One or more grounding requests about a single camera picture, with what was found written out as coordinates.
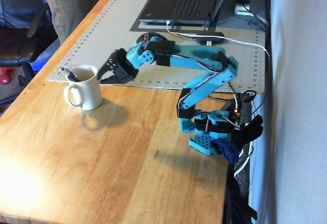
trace laptop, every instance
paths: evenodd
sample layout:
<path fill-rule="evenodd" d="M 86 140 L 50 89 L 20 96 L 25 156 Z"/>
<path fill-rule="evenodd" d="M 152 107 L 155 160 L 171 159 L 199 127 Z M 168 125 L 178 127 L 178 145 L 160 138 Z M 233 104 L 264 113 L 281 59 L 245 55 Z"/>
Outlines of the laptop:
<path fill-rule="evenodd" d="M 204 25 L 213 21 L 223 0 L 149 0 L 140 21 Z"/>

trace wooden tabletop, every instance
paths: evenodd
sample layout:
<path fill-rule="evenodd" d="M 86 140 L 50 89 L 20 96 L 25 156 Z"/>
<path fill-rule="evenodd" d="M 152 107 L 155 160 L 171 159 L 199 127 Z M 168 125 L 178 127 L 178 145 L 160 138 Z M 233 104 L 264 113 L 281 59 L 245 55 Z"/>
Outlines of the wooden tabletop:
<path fill-rule="evenodd" d="M 180 91 L 102 86 L 102 105 L 81 111 L 66 104 L 66 83 L 47 81 L 108 1 L 0 118 L 0 222 L 219 223 L 227 162 L 188 146 L 193 135 L 179 131 L 176 116 Z"/>

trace cutting mat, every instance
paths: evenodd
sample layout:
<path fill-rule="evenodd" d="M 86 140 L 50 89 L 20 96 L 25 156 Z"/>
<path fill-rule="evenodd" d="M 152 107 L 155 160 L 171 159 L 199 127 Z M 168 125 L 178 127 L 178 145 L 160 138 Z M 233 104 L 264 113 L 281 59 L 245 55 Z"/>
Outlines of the cutting mat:
<path fill-rule="evenodd" d="M 78 65 L 91 64 L 99 69 L 115 49 L 127 50 L 134 45 L 142 32 L 130 31 L 130 29 L 146 2 L 147 0 L 110 0 L 53 70 L 49 81 L 66 81 L 65 74 L 59 70 L 60 66 L 72 69 Z M 256 8 L 259 4 L 259 0 L 251 0 L 250 8 Z M 216 28 L 216 31 L 221 31 L 226 37 L 235 40 L 257 43 L 262 46 L 265 44 L 264 32 L 237 18 L 229 20 L 223 28 Z M 188 41 L 176 35 L 162 32 L 161 34 L 169 40 L 176 41 L 177 44 L 196 44 L 194 41 Z M 264 51 L 261 48 L 228 41 L 220 46 L 226 50 L 227 56 L 233 56 L 239 62 L 238 76 L 231 82 L 235 90 L 244 92 L 252 89 L 262 93 L 265 78 Z M 138 76 L 125 85 L 182 89 L 188 81 L 201 73 L 203 71 L 144 64 L 140 67 Z M 228 85 L 225 85 L 218 91 L 230 92 L 231 90 Z"/>

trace mug handle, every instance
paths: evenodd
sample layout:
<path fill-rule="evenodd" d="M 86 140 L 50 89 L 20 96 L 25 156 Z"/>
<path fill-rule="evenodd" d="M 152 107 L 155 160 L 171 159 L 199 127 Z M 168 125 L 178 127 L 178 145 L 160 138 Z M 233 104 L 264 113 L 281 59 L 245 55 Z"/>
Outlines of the mug handle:
<path fill-rule="evenodd" d="M 71 100 L 69 99 L 69 92 L 72 88 L 76 88 L 75 85 L 68 85 L 65 87 L 65 89 L 63 90 L 63 96 L 66 100 L 66 102 L 68 103 L 68 105 L 73 106 L 73 107 L 79 107 L 82 108 L 82 102 L 80 102 L 79 104 L 73 104 L 71 102 Z"/>

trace khaki pants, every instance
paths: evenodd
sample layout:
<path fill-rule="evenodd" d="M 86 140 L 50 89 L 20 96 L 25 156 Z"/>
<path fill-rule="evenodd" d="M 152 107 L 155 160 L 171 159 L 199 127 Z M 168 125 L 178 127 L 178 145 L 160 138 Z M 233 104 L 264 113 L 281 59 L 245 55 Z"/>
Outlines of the khaki pants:
<path fill-rule="evenodd" d="M 99 0 L 46 1 L 52 13 L 52 24 L 57 32 L 60 44 L 63 44 Z"/>

